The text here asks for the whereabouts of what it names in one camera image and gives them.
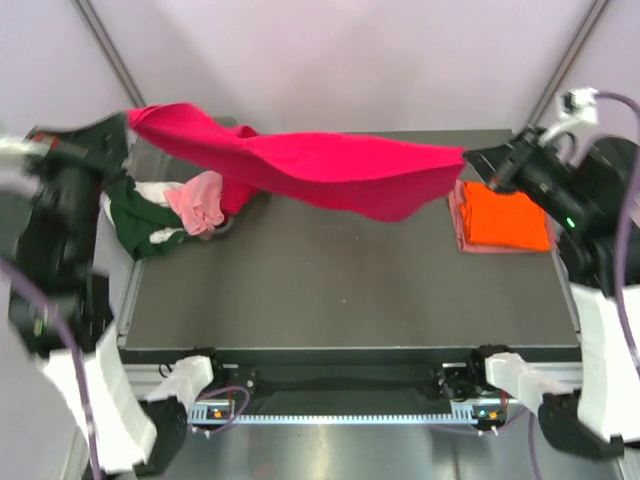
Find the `left aluminium frame post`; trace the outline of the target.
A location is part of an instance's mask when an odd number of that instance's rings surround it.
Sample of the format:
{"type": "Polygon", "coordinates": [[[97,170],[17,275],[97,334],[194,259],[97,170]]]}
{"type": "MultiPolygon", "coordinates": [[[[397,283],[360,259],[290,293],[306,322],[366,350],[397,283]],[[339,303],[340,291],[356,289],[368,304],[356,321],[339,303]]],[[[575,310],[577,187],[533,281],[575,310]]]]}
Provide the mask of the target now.
{"type": "Polygon", "coordinates": [[[124,62],[111,35],[104,26],[98,12],[90,0],[72,0],[80,18],[88,28],[95,44],[114,74],[126,97],[134,107],[146,105],[145,99],[124,62]]]}

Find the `aluminium frame post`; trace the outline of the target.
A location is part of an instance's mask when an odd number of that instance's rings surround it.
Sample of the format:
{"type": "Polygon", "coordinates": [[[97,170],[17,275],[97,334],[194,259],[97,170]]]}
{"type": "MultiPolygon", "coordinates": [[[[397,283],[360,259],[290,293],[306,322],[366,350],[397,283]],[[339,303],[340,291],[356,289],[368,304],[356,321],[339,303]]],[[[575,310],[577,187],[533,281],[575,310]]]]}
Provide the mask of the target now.
{"type": "Polygon", "coordinates": [[[535,124],[541,120],[556,91],[579,59],[585,45],[606,15],[611,3],[611,0],[593,0],[589,2],[585,15],[579,22],[569,44],[564,49],[558,64],[553,70],[553,74],[538,96],[533,109],[524,122],[525,125],[535,124]]]}
{"type": "Polygon", "coordinates": [[[114,74],[126,97],[134,107],[146,105],[145,99],[124,62],[111,35],[104,26],[98,12],[90,0],[72,0],[80,18],[88,28],[95,44],[114,74]]]}

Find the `right aluminium frame post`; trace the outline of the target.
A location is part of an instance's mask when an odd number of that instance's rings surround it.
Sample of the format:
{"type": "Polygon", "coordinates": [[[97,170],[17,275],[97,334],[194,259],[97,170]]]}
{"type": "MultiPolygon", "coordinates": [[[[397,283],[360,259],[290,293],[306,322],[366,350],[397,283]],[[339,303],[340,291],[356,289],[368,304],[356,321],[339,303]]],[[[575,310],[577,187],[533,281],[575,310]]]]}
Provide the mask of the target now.
{"type": "Polygon", "coordinates": [[[558,64],[553,70],[553,74],[538,96],[533,109],[524,122],[525,125],[535,124],[541,120],[556,91],[579,59],[585,45],[606,15],[611,3],[611,0],[593,0],[589,2],[585,15],[579,22],[569,44],[564,49],[558,64]]]}

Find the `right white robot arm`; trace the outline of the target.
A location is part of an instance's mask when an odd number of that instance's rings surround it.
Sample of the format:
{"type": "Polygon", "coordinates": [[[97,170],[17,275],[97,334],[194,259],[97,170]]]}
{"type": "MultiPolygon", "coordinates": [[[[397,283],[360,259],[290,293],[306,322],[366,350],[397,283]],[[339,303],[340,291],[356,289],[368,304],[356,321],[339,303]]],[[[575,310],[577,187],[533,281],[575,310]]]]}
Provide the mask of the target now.
{"type": "Polygon", "coordinates": [[[510,142],[468,150],[464,160],[498,194],[523,193],[562,229],[557,248],[579,321],[582,385],[543,374],[506,345],[482,345],[467,358],[467,384],[487,396],[502,390],[538,420],[555,449],[591,460],[639,446],[639,228],[616,260],[624,197],[639,165],[636,142],[597,138],[575,166],[541,128],[510,142]]]}

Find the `grey plastic bin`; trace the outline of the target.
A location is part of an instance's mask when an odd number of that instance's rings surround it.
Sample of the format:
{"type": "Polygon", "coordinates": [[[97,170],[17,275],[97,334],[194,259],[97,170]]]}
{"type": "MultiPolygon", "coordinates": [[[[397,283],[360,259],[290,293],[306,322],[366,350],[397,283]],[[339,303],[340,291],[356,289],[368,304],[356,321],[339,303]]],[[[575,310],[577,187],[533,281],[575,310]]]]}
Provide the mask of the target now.
{"type": "MultiPolygon", "coordinates": [[[[136,189],[147,200],[159,204],[161,207],[174,211],[169,207],[164,193],[184,185],[197,175],[208,171],[195,165],[166,154],[152,146],[142,138],[137,138],[133,144],[130,173],[137,182],[136,189]]],[[[226,234],[232,224],[233,217],[225,215],[225,221],[218,226],[215,233],[208,238],[189,235],[182,225],[176,228],[164,227],[150,235],[150,242],[160,244],[168,241],[177,234],[188,239],[211,240],[226,234]]]]}

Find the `magenta t shirt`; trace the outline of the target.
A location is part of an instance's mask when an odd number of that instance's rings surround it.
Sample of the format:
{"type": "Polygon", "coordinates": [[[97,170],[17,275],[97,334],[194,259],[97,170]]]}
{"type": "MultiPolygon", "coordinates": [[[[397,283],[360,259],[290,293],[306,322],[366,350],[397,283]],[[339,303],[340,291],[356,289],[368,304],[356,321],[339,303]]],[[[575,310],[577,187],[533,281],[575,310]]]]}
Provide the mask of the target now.
{"type": "Polygon", "coordinates": [[[380,222],[446,196],[465,166],[461,147],[331,132],[262,135],[223,127],[189,103],[131,109],[127,117],[155,147],[226,180],[380,222]]]}

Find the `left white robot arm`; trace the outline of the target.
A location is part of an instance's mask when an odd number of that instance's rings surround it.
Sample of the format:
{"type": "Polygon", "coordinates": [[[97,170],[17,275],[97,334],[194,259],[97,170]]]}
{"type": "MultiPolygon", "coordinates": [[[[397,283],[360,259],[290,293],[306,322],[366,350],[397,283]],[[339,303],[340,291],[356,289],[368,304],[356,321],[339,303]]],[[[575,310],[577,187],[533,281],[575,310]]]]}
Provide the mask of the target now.
{"type": "Polygon", "coordinates": [[[198,395],[216,396],[227,382],[208,349],[179,359],[143,398],[129,382],[109,280],[93,269],[101,195],[123,176],[127,128],[126,115],[116,113],[1,141],[2,154],[39,182],[33,194],[1,191],[8,319],[72,412],[89,448],[90,479],[162,475],[185,441],[198,395]]]}

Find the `light pink t shirt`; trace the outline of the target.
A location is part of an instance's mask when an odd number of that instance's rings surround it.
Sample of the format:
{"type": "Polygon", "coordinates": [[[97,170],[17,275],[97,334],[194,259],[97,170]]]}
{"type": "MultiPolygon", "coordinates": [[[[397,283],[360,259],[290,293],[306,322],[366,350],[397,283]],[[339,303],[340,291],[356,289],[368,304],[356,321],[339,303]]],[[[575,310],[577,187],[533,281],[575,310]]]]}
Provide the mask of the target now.
{"type": "Polygon", "coordinates": [[[220,207],[222,190],[223,177],[205,171],[184,185],[167,190],[164,196],[189,235],[208,238],[225,221],[220,207]]]}

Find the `red t shirt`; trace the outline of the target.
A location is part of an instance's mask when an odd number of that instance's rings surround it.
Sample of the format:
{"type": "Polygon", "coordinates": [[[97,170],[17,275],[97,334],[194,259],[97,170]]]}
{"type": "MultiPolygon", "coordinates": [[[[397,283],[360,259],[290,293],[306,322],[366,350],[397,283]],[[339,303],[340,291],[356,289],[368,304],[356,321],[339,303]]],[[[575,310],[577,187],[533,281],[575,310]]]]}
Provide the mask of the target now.
{"type": "MultiPolygon", "coordinates": [[[[233,127],[230,131],[239,138],[251,138],[258,135],[253,128],[247,125],[233,127]]],[[[224,175],[220,208],[227,216],[237,215],[259,193],[259,189],[224,175]]]]}

